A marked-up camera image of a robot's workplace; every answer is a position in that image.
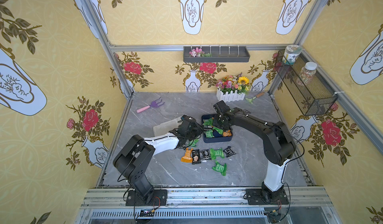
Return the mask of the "black cookie packet with picture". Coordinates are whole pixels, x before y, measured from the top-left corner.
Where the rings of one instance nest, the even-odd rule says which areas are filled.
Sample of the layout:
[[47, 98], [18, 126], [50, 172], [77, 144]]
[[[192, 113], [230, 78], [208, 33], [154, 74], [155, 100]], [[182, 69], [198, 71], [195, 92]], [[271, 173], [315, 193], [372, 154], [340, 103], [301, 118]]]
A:
[[192, 164], [193, 165], [201, 164], [199, 149], [195, 149], [192, 151], [191, 158], [192, 158]]

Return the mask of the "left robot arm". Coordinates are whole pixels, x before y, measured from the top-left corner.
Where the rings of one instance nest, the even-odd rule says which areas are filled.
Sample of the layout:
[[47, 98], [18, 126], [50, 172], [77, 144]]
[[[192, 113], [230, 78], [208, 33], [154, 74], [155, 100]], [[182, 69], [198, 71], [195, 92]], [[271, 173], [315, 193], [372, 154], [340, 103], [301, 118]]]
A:
[[181, 124], [166, 134], [143, 138], [132, 136], [113, 160], [113, 166], [135, 191], [135, 197], [149, 205], [155, 197], [155, 189], [146, 177], [146, 170], [153, 156], [174, 149], [186, 149], [202, 135], [203, 126], [193, 117], [183, 115]]

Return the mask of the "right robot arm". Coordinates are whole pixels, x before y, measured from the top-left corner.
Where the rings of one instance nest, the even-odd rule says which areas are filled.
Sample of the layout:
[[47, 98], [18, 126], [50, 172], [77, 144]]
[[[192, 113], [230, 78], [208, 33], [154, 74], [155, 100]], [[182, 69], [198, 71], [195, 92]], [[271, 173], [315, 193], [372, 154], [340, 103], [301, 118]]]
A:
[[222, 100], [213, 107], [216, 111], [213, 123], [219, 128], [228, 130], [239, 126], [262, 139], [264, 155], [268, 160], [262, 191], [268, 195], [281, 192], [286, 166], [296, 151], [296, 145], [285, 123], [268, 122], [237, 107], [231, 109]]

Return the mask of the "green cookie packet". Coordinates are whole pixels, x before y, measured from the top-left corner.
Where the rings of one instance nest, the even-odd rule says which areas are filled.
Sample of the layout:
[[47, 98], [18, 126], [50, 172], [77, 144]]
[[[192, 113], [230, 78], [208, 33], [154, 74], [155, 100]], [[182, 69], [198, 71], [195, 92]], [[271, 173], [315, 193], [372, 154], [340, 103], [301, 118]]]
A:
[[199, 142], [199, 139], [195, 139], [192, 141], [192, 143], [190, 144], [190, 147], [196, 147], [196, 144]]
[[220, 157], [220, 158], [225, 158], [225, 154], [224, 154], [224, 152], [223, 152], [223, 150], [222, 150], [221, 148], [219, 148], [219, 149], [213, 149], [213, 148], [211, 148], [211, 149], [209, 150], [209, 152], [210, 152], [210, 156], [211, 156], [211, 159], [212, 159], [212, 160], [215, 160], [215, 159], [217, 159], [218, 157]]

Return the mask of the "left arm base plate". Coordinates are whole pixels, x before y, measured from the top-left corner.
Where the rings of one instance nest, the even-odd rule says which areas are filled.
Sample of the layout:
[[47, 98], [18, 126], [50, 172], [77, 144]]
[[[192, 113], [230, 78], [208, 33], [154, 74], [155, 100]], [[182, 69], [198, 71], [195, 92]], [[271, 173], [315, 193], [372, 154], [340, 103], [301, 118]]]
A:
[[149, 197], [147, 201], [143, 201], [135, 191], [130, 190], [126, 198], [126, 206], [128, 207], [152, 206], [156, 208], [156, 207], [166, 205], [167, 197], [168, 197], [167, 190], [155, 189], [153, 192], [153, 196]]

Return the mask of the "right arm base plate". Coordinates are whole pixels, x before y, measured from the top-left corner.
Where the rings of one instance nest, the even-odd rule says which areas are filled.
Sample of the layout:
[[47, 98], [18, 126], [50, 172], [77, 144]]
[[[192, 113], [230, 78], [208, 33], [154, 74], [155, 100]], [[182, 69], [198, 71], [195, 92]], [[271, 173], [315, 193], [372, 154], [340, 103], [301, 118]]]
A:
[[249, 205], [288, 205], [289, 198], [282, 188], [276, 192], [270, 192], [261, 188], [246, 189], [243, 198]]

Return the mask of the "dark blue storage box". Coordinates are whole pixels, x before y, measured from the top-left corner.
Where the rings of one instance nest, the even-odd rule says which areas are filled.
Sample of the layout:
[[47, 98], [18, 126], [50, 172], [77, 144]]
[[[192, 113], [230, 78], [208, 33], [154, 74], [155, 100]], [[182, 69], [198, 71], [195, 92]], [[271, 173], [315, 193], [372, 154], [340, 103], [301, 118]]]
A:
[[205, 143], [217, 143], [217, 142], [229, 142], [232, 140], [232, 136], [223, 137], [222, 133], [227, 130], [222, 130], [219, 127], [213, 125], [214, 114], [205, 114], [201, 117], [203, 133], [202, 137]]

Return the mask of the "green packet front row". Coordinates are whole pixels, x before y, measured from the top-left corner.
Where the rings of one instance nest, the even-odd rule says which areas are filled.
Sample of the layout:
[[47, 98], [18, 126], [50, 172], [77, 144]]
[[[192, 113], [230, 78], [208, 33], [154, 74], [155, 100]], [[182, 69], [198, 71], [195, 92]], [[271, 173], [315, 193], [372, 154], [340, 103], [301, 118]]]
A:
[[215, 166], [212, 169], [216, 172], [219, 172], [222, 176], [226, 176], [227, 164], [221, 164], [219, 161], [215, 161]]

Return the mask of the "orange cookie packet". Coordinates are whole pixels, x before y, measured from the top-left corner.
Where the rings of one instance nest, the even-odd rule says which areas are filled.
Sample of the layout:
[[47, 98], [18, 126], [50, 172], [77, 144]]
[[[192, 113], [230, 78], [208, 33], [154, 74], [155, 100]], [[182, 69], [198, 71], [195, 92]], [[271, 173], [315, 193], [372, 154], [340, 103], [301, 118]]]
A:
[[193, 149], [186, 148], [184, 156], [181, 157], [181, 162], [183, 163], [192, 163], [192, 151]]

